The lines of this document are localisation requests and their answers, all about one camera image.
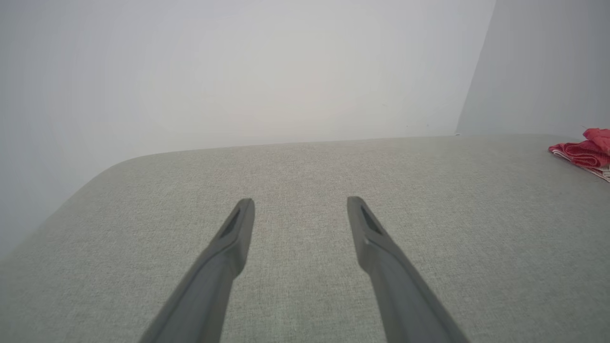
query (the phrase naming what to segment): wall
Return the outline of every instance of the wall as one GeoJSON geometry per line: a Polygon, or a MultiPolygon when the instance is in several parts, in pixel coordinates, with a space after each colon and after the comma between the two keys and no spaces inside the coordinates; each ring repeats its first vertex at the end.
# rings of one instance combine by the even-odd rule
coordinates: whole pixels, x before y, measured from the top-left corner
{"type": "Polygon", "coordinates": [[[0,255],[146,154],[455,131],[494,0],[0,4],[0,255]]]}
{"type": "Polygon", "coordinates": [[[461,134],[610,128],[610,2],[498,0],[461,134]]]}

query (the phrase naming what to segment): folded red cloth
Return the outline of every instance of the folded red cloth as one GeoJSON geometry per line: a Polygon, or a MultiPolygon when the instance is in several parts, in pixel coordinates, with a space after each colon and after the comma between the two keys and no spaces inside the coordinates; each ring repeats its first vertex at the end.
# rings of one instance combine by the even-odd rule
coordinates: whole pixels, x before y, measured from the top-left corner
{"type": "Polygon", "coordinates": [[[610,155],[610,130],[608,129],[587,129],[584,138],[594,142],[600,147],[601,152],[610,155]]]}
{"type": "Polygon", "coordinates": [[[590,140],[581,143],[559,143],[549,147],[548,150],[550,152],[559,150],[568,156],[572,163],[582,167],[603,168],[610,164],[610,156],[590,140]]]}

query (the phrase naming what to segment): red fabric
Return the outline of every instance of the red fabric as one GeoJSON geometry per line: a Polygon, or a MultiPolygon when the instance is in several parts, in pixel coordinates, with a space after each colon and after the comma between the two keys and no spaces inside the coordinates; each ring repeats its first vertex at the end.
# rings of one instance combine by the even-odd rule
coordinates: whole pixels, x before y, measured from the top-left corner
{"type": "Polygon", "coordinates": [[[597,144],[590,140],[581,143],[559,143],[548,149],[559,150],[570,158],[572,163],[582,167],[601,168],[610,164],[610,156],[605,154],[597,144]]]}
{"type": "Polygon", "coordinates": [[[599,146],[602,153],[610,156],[610,130],[587,129],[583,136],[599,146]]]}

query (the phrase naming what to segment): bed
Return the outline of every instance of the bed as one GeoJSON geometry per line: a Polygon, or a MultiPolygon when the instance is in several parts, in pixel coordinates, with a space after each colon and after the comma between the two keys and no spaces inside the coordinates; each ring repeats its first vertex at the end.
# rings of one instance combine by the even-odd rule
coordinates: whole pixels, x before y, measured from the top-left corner
{"type": "Polygon", "coordinates": [[[138,157],[0,262],[0,341],[135,342],[241,198],[222,342],[383,342],[346,198],[362,197],[472,342],[610,337],[610,185],[552,135],[290,143],[138,157]]]}

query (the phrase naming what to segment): red towel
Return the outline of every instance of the red towel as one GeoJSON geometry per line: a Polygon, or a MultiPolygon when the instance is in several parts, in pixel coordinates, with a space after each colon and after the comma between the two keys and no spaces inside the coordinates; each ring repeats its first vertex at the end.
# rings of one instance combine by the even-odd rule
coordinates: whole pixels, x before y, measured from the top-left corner
{"type": "Polygon", "coordinates": [[[600,147],[601,152],[610,155],[610,130],[587,129],[583,136],[600,147]]]}
{"type": "Polygon", "coordinates": [[[550,152],[561,151],[570,158],[572,163],[581,167],[604,168],[610,164],[610,156],[590,140],[581,143],[559,143],[549,147],[548,150],[550,152]]]}

